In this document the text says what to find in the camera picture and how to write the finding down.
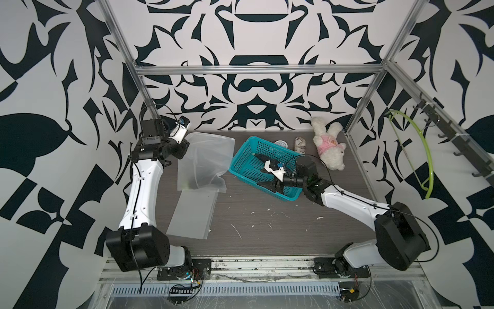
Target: plastic bag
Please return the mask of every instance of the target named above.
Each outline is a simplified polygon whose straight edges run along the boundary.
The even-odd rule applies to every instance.
[[[190,143],[183,159],[178,160],[177,189],[207,189],[226,192],[226,173],[232,163],[235,139],[192,132],[185,137]]]

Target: patterned backdrop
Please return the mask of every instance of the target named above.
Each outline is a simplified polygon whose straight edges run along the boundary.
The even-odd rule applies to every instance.
[[[183,113],[194,130],[311,129],[311,117],[344,126],[369,73],[146,76],[157,104]],[[158,105],[159,112],[172,118]]]
[[[110,0],[141,65],[375,63],[412,0]]]
[[[439,102],[488,152],[493,153],[494,3],[491,0],[431,0],[398,56],[398,64]],[[425,200],[385,113],[397,109],[420,128],[426,117],[396,81],[386,76],[352,137],[381,201],[403,202],[440,238],[436,259],[422,263],[442,305],[462,309],[494,306],[494,189],[436,127],[425,129],[434,166],[434,190]],[[415,129],[397,116],[394,122],[421,181],[428,164]],[[424,227],[432,249],[435,238]]]
[[[93,0],[0,4],[2,308],[86,308],[142,105]]]
[[[110,0],[137,64],[380,63],[412,0]],[[147,76],[196,130],[344,126],[371,73]],[[167,108],[162,115],[170,117]]]

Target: blue plastic basket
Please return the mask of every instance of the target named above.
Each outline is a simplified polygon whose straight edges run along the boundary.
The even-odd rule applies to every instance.
[[[256,136],[249,137],[248,140],[240,147],[235,157],[233,157],[230,165],[230,173],[237,176],[241,181],[250,184],[274,197],[285,201],[294,201],[302,192],[302,188],[285,187],[283,194],[278,192],[273,193],[270,190],[257,185],[259,181],[273,180],[274,175],[262,173],[264,163],[254,157],[254,153],[266,155],[272,159],[277,159],[280,163],[285,163],[289,159],[299,155],[295,151],[275,145],[269,141],[263,140]],[[287,167],[294,171],[295,160],[291,160]]]

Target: plush toy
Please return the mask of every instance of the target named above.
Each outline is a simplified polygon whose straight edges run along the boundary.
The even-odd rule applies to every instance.
[[[338,144],[336,137],[341,132],[343,126],[339,122],[333,122],[326,131],[326,121],[321,117],[314,117],[311,120],[314,129],[314,144],[317,146],[319,157],[330,170],[340,170],[345,168],[343,155],[346,144]]]

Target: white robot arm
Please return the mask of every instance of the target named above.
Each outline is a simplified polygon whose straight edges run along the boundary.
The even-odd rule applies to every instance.
[[[141,121],[142,138],[129,158],[132,187],[124,216],[117,231],[107,234],[106,245],[122,271],[153,266],[181,267],[187,273],[190,253],[185,247],[171,246],[156,228],[155,208],[158,184],[166,158],[183,158],[189,143],[184,139],[189,120],[180,117],[168,133],[162,120]]]
[[[429,242],[408,207],[402,203],[390,206],[347,192],[340,186],[319,177],[316,165],[309,157],[295,161],[295,172],[278,160],[263,154],[254,154],[264,162],[261,171],[272,173],[272,181],[257,184],[272,192],[283,194],[285,186],[302,187],[305,196],[321,206],[334,208],[364,223],[376,232],[376,239],[359,244],[347,244],[336,255],[334,273],[347,276],[365,265],[390,265],[406,270],[420,253],[429,250]],[[283,167],[283,179],[276,172]]]

